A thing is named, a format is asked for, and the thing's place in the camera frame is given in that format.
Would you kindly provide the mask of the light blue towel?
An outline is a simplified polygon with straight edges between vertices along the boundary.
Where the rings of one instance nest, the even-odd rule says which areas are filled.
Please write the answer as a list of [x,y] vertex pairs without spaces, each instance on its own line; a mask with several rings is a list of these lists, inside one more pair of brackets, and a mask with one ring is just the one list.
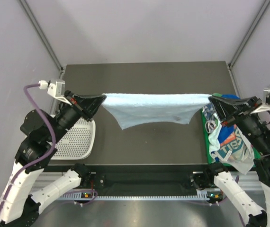
[[209,94],[107,93],[102,106],[122,130],[154,122],[190,123],[194,114],[209,104]]

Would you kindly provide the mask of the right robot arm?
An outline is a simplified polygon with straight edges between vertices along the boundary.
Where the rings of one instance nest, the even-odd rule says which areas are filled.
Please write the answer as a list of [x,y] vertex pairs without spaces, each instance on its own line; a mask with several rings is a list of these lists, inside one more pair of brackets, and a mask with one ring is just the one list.
[[247,227],[270,227],[270,129],[257,115],[265,106],[253,96],[246,99],[226,99],[210,96],[222,125],[236,125],[260,158],[254,159],[256,173],[264,192],[266,209],[256,204],[232,178],[222,164],[211,164],[205,171],[205,183],[220,188],[228,197]]

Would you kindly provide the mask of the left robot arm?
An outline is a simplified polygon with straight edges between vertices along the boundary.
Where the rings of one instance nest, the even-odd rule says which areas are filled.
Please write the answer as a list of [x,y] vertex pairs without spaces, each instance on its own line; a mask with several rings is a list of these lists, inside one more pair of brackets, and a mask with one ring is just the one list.
[[63,108],[51,117],[38,107],[28,90],[24,92],[34,109],[20,127],[26,138],[18,148],[11,176],[0,197],[0,227],[29,227],[53,201],[74,188],[90,184],[90,170],[77,163],[41,191],[31,192],[57,152],[55,145],[79,119],[90,122],[106,99],[106,95],[79,96],[67,90]]

